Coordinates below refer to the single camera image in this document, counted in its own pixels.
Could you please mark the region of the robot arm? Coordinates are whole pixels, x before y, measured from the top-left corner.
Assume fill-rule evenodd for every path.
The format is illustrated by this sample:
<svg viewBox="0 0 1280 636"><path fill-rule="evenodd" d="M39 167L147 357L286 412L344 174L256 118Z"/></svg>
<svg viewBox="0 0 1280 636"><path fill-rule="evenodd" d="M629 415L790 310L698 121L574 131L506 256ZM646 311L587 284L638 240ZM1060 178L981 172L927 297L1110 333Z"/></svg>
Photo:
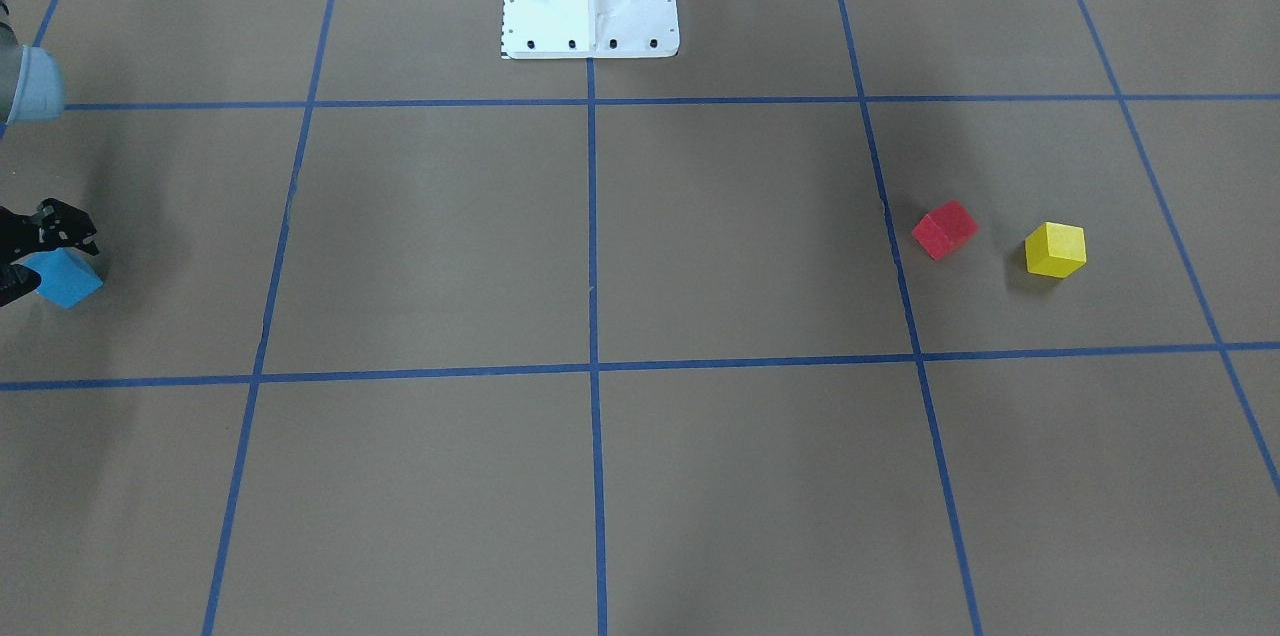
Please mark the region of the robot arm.
<svg viewBox="0 0 1280 636"><path fill-rule="evenodd" d="M49 122L65 107L65 84L55 58L45 49L22 44L12 26L12 12L1 1L1 122ZM42 221L44 209L36 215L20 215L1 209L1 305L10 305L40 285L41 276L18 264L31 253L58 250Z"/></svg>

